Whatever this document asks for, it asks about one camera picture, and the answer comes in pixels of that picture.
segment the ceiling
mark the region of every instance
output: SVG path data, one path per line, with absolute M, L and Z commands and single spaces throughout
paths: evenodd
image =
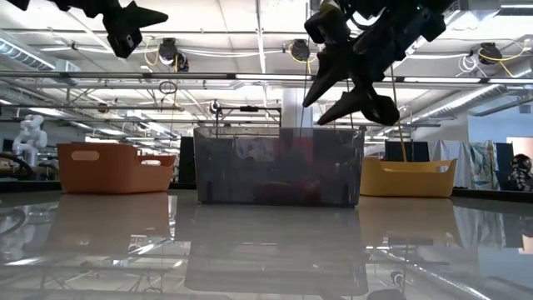
M 123 6 L 129 1 L 122 1 Z M 288 48 L 295 38 L 307 38 L 303 23 L 306 20 L 305 0 L 138 0 L 137 5 L 165 12 L 169 20 L 165 23 L 143 29 L 144 43 L 138 48 L 149 48 L 155 51 L 157 44 L 164 37 L 177 38 L 178 47 L 187 52 L 191 73 L 279 73 L 305 74 L 306 64 L 296 62 L 283 49 Z M 19 42 L 41 51 L 42 55 L 50 58 L 61 58 L 79 66 L 83 72 L 171 72 L 168 67 L 158 63 L 149 66 L 145 53 L 136 53 L 127 60 L 118 59 L 112 53 L 105 52 L 102 46 L 107 43 L 107 34 L 102 25 L 102 17 L 95 19 L 85 17 L 82 11 L 72 9 L 72 15 L 59 11 L 55 4 L 46 0 L 32 0 L 29 9 L 22 12 L 5 1 L 0 1 L 0 28 L 11 34 Z M 497 16 L 484 22 L 472 21 L 469 14 L 457 14 L 451 19 L 451 25 L 433 42 L 422 43 L 414 52 L 415 55 L 395 65 L 395 76 L 432 76 L 432 77 L 483 77 L 502 76 L 500 64 L 494 66 L 480 65 L 473 72 L 462 72 L 461 57 L 480 43 L 493 42 L 502 50 L 503 55 L 512 57 L 523 47 L 531 47 L 533 42 L 525 42 L 533 37 L 530 16 Z M 259 24 L 263 32 L 262 39 L 257 34 Z M 84 26 L 94 31 L 95 36 L 88 34 Z M 72 50 L 71 43 L 87 50 Z M 265 65 L 262 68 L 260 48 L 263 46 Z M 317 45 L 312 44 L 311 50 L 317 51 Z M 247 57 L 215 57 L 247 54 Z M 508 65 L 520 64 L 528 59 L 529 51 Z M 154 52 L 147 54 L 149 61 L 154 61 Z M 27 70 L 26 68 L 9 62 L 6 57 L 0 57 L 3 69 Z M 310 65 L 311 73 L 316 73 L 318 61 Z M 199 84 L 198 81 L 187 82 Z M 192 89 L 192 96 L 203 109 L 207 109 L 210 101 L 219 99 L 227 106 L 239 105 L 268 105 L 281 106 L 281 86 L 246 85 L 237 90 Z M 397 89 L 398 106 L 409 107 L 409 102 L 417 100 L 419 103 L 430 105 L 435 101 L 453 93 L 456 89 L 434 90 L 426 88 L 400 87 Z M 46 88 L 43 90 L 53 96 L 64 99 L 65 90 Z M 72 90 L 79 94 L 82 90 Z M 320 111 L 327 109 L 346 91 L 344 87 L 334 87 L 320 100 L 320 109 L 315 109 L 315 118 L 320 117 Z M 391 88 L 378 88 L 378 92 L 389 97 L 394 93 Z M 153 91 L 156 100 L 163 99 L 157 90 Z M 98 89 L 90 93 L 90 97 L 81 97 L 78 104 L 116 101 L 118 105 L 151 106 L 152 96 L 146 89 Z M 171 105 L 174 96 L 167 96 L 164 105 Z M 195 120 L 205 119 L 201 109 L 195 105 L 191 97 L 177 93 L 176 101 L 182 105 L 185 112 L 145 112 L 150 118 L 183 118 Z M 90 112 L 94 117 L 101 114 Z M 354 114 L 355 121 L 364 121 L 360 114 Z M 256 114 L 241 114 L 232 117 L 243 120 L 265 120 L 263 112 Z

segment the yellow plastic bin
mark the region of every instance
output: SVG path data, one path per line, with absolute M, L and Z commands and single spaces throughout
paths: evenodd
M 382 162 L 377 157 L 364 157 L 361 195 L 448 198 L 453 191 L 456 164 L 456 159 L 418 163 Z

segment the glossy table surface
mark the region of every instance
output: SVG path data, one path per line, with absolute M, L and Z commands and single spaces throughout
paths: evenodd
M 533 299 L 530 204 L 206 206 L 195 191 L 0 201 L 2 300 Z

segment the red object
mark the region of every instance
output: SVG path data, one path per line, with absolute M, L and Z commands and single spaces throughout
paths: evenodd
M 170 185 L 173 156 L 138 156 L 130 145 L 58 144 L 62 190 L 66 193 L 128 194 L 165 192 Z M 146 165 L 159 161 L 161 165 Z

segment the clear storage container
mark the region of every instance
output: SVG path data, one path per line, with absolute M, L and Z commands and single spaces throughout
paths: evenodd
M 328 128 L 198 127 L 202 203 L 354 206 L 364 132 Z

